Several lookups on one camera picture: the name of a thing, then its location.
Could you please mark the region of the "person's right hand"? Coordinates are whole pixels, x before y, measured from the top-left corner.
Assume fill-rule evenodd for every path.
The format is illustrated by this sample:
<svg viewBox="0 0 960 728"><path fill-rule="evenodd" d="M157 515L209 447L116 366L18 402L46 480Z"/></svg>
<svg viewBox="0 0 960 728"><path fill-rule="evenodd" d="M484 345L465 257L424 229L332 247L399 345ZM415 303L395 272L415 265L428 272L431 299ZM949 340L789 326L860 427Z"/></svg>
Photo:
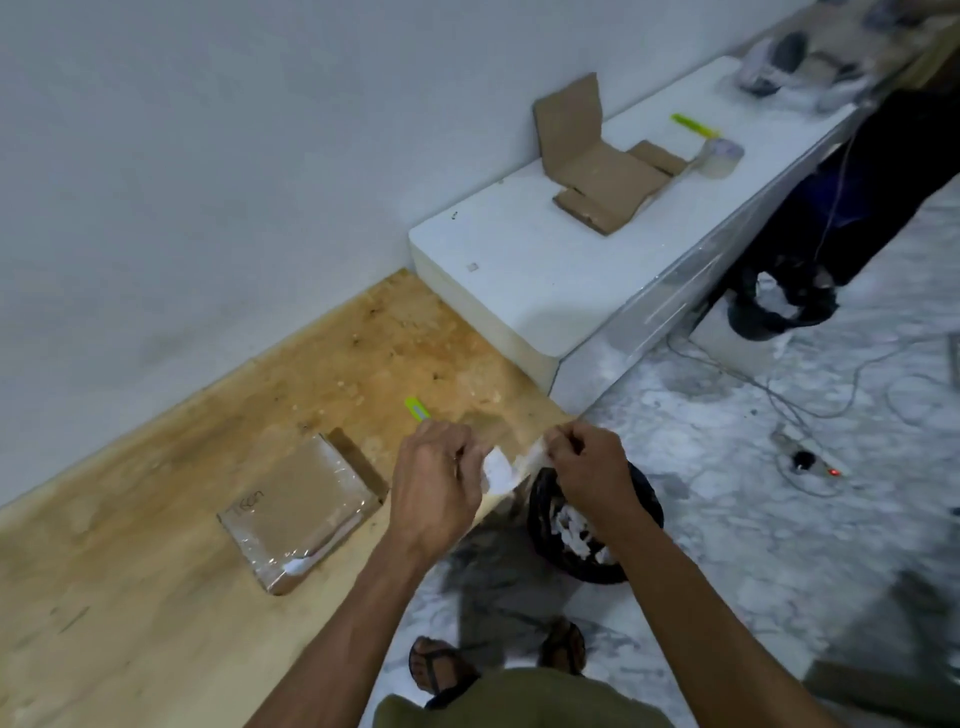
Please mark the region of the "person's right hand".
<svg viewBox="0 0 960 728"><path fill-rule="evenodd" d="M619 436L579 419L549 430L581 430L581 455L565 467L554 467L558 486L601 542L611 549L624 543L645 512Z"/></svg>

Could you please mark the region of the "person's left hand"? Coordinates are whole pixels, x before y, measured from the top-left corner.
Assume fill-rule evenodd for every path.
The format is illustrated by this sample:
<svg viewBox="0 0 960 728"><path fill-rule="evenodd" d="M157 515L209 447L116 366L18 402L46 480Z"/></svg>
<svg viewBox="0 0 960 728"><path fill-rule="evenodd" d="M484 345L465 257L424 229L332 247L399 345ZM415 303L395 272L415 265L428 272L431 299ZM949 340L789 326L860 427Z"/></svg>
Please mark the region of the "person's left hand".
<svg viewBox="0 0 960 728"><path fill-rule="evenodd" d="M392 473L392 550L423 570L433 567L471 529L483 491L465 491L457 479L457 455L467 443L483 443L469 425L429 418L402 441Z"/></svg>

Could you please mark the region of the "white paper strip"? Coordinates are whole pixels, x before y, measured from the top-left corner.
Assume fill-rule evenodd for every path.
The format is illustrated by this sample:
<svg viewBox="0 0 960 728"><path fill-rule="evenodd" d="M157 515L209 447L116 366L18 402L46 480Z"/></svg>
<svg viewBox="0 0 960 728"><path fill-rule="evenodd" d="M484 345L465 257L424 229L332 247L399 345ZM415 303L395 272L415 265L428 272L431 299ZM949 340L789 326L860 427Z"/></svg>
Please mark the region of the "white paper strip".
<svg viewBox="0 0 960 728"><path fill-rule="evenodd" d="M525 454L512 462L501 448L494 447L483 462L482 492L485 496L508 496L528 480L534 480L549 465L544 437L534 441Z"/></svg>

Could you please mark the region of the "person's left forearm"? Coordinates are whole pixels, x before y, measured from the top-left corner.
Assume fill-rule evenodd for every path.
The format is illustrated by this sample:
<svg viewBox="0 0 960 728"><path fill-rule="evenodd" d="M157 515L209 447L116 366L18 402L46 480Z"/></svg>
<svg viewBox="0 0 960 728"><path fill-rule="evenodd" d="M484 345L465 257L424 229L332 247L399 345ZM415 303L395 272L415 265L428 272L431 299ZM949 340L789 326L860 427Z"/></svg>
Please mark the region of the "person's left forearm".
<svg viewBox="0 0 960 728"><path fill-rule="evenodd" d="M404 612L449 549L386 534L244 728L358 728Z"/></svg>

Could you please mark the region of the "white paper scraps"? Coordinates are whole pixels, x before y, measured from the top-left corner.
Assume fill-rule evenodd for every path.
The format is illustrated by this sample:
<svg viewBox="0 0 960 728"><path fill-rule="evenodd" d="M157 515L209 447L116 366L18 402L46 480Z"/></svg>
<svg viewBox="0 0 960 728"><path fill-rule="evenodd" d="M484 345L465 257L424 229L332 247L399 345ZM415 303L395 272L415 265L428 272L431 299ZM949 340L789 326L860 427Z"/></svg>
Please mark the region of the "white paper scraps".
<svg viewBox="0 0 960 728"><path fill-rule="evenodd" d="M587 519L568 503L551 504L549 527L561 543L561 553L591 566L618 564L617 559L593 532Z"/></svg>

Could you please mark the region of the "black trash bin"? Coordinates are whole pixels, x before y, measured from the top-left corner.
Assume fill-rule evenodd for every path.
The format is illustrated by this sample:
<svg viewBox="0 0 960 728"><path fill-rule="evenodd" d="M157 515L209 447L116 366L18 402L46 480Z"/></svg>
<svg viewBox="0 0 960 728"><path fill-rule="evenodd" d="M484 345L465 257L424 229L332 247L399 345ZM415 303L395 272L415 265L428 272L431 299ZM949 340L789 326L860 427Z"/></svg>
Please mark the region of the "black trash bin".
<svg viewBox="0 0 960 728"><path fill-rule="evenodd" d="M526 516L526 529L534 551L548 564L582 583L612 586L625 583L627 576L620 564L590 565L562 553L559 538L550 533L549 508L551 504L567 504L553 467L545 467L533 479Z"/></svg>

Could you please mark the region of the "silver metal bench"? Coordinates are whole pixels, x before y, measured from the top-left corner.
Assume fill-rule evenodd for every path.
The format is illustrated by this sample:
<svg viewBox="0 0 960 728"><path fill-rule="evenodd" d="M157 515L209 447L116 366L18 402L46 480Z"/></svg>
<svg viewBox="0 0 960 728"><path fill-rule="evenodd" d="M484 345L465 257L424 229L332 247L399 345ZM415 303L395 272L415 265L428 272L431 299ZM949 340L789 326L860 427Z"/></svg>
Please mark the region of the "silver metal bench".
<svg viewBox="0 0 960 728"><path fill-rule="evenodd" d="M615 265L614 273L631 274L630 290L565 348L550 399L574 415L592 406L712 296L788 193L852 140L870 111L850 106L825 120L759 111L746 155L728 176L693 173L679 182L679 200L657 200L654 229L643 233L653 248Z"/></svg>

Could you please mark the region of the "plastic wrapped cardboard box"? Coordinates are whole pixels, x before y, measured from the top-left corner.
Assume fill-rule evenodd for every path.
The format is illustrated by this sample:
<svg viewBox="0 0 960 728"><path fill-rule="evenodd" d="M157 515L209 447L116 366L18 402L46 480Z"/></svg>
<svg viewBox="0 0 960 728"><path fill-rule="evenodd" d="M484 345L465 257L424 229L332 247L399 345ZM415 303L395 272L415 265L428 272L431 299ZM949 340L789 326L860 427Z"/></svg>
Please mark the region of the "plastic wrapped cardboard box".
<svg viewBox="0 0 960 728"><path fill-rule="evenodd" d="M217 519L256 582L289 594L384 504L348 456L323 434L298 444Z"/></svg>

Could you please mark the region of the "white foam slab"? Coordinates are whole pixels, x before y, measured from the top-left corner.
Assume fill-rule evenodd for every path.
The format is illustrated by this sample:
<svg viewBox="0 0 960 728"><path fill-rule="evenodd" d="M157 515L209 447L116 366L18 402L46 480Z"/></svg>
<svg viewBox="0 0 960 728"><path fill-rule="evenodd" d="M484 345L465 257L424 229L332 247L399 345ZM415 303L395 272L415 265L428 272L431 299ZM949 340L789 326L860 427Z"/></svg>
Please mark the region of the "white foam slab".
<svg viewBox="0 0 960 728"><path fill-rule="evenodd" d="M740 62L722 56L610 117L603 138L627 149L651 140L683 155L702 137L670 119L689 116L742 145L758 112L826 120L776 96L758 99L740 90ZM639 262L655 227L654 204L680 200L689 171L610 236L588 228L554 202L560 191L536 160L409 231L415 272L451 309L546 393L559 358L578 333L617 307L632 275L618 263Z"/></svg>

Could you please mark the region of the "black sandal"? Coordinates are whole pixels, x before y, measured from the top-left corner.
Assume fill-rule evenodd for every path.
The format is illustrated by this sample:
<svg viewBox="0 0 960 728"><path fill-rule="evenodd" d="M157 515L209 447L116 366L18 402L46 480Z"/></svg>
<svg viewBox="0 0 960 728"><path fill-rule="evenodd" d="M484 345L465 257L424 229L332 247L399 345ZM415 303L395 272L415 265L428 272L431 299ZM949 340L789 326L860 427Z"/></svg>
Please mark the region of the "black sandal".
<svg viewBox="0 0 960 728"><path fill-rule="evenodd" d="M562 674L583 676L586 665L587 650L583 633L565 616L555 617L539 648L536 666Z"/></svg>
<svg viewBox="0 0 960 728"><path fill-rule="evenodd" d="M414 685L430 696L427 711L449 707L481 678L481 672L454 645L420 636L411 646L408 667Z"/></svg>

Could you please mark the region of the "olive green shorts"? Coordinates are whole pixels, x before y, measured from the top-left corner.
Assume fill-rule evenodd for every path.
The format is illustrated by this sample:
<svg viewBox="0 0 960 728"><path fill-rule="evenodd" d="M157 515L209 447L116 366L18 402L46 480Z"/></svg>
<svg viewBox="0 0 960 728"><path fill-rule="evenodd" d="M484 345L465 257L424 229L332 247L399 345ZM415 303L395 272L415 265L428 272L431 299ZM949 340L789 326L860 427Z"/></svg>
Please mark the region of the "olive green shorts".
<svg viewBox="0 0 960 728"><path fill-rule="evenodd" d="M552 668L469 677L423 706L382 700L371 728L675 728L660 709L610 685Z"/></svg>

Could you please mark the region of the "white power strip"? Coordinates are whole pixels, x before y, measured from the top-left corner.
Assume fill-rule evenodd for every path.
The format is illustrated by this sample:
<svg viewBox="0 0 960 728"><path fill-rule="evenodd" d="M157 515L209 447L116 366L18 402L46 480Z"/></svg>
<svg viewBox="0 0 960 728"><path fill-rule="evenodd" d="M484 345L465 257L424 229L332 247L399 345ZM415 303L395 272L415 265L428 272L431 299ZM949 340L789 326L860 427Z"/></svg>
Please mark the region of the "white power strip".
<svg viewBox="0 0 960 728"><path fill-rule="evenodd" d="M854 473L825 445L790 422L779 422L770 439L793 472L826 480L845 479Z"/></svg>

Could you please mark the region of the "black round fan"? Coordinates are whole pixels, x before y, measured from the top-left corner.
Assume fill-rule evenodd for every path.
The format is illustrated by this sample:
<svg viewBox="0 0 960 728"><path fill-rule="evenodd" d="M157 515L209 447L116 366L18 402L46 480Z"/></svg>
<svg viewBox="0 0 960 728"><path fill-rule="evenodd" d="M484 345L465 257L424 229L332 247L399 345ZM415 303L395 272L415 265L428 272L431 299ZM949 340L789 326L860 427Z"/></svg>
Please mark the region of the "black round fan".
<svg viewBox="0 0 960 728"><path fill-rule="evenodd" d="M727 321L751 342L819 326L838 309L829 271L796 256L742 263L728 275L727 290Z"/></svg>

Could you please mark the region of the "clear tape roll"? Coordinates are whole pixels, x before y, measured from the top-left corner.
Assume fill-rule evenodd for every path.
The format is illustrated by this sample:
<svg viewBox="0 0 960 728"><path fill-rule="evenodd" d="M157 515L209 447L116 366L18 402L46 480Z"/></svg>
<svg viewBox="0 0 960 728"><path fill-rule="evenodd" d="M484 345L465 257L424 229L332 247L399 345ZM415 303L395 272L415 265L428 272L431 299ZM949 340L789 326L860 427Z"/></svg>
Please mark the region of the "clear tape roll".
<svg viewBox="0 0 960 728"><path fill-rule="evenodd" d="M692 166L702 176L720 180L731 176L745 156L744 147L737 142L724 137L711 137L704 141Z"/></svg>

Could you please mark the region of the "grey white shoe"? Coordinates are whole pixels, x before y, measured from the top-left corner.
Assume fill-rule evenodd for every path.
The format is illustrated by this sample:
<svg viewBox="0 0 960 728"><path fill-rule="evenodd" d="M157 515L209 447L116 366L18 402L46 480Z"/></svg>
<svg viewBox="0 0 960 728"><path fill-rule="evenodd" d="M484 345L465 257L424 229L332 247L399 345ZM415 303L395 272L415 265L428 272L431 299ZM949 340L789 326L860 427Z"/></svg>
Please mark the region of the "grey white shoe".
<svg viewBox="0 0 960 728"><path fill-rule="evenodd" d="M803 30L779 38L764 37L742 57L734 75L735 85L756 98L803 88L807 83L796 76L796 71L808 57L809 49L810 36Z"/></svg>

